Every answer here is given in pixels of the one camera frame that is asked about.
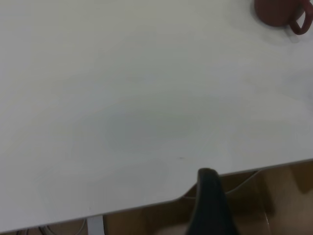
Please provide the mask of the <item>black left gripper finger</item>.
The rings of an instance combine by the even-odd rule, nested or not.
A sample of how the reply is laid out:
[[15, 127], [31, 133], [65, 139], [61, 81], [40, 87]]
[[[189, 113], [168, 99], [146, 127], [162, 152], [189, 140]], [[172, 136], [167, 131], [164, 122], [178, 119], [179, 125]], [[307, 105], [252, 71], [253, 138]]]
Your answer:
[[198, 170], [194, 210], [188, 235], [238, 235], [218, 173], [209, 168]]

